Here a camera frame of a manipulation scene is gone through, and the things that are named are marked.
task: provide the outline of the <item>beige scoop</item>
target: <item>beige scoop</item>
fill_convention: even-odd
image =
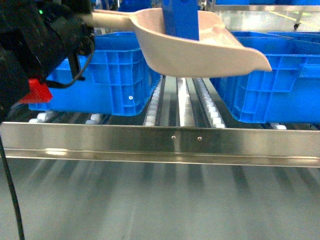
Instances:
[[[198,16],[199,41],[165,34],[161,8],[96,10],[82,17],[93,27],[135,32],[146,62],[163,75],[209,78],[271,71],[266,56],[238,42],[215,13],[198,11]]]

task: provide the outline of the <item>scoop handle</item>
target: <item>scoop handle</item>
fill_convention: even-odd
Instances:
[[[133,31],[132,15],[132,13],[126,12],[101,10],[92,14],[82,15],[81,17],[91,27]]]

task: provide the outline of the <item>red part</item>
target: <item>red part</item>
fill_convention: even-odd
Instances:
[[[29,79],[30,93],[25,95],[19,103],[21,104],[41,104],[48,103],[53,98],[47,84],[40,83],[38,79]]]

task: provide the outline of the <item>metal frame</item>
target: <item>metal frame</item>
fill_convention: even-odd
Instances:
[[[5,122],[8,158],[320,167],[320,131]]]

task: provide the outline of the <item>black cable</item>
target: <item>black cable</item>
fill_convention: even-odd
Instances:
[[[46,83],[46,85],[49,88],[54,88],[54,89],[66,89],[66,88],[72,86],[82,76],[82,74],[85,72],[85,70],[89,66],[92,58],[94,57],[95,44],[91,40],[90,40],[90,48],[91,48],[90,56],[87,58],[83,68],[79,71],[79,73],[77,75],[75,75],[75,77],[72,79],[71,82],[69,82],[67,84],[63,84],[63,83],[60,83],[60,82],[57,82],[57,81],[45,80],[44,82]]]
[[[22,218],[21,218],[21,213],[20,213],[20,207],[19,207],[19,202],[17,198],[17,193],[14,185],[14,181],[12,180],[10,168],[8,165],[8,161],[6,158],[5,150],[4,150],[4,145],[2,143],[2,139],[0,136],[0,154],[1,154],[1,159],[3,162],[4,166],[4,171],[5,171],[5,176],[6,180],[9,186],[11,198],[12,198],[12,203],[14,207],[14,212],[15,212],[15,219],[16,219],[16,224],[18,227],[18,233],[19,233],[19,239],[20,240],[25,240],[25,234],[24,234],[24,226],[22,224]]]

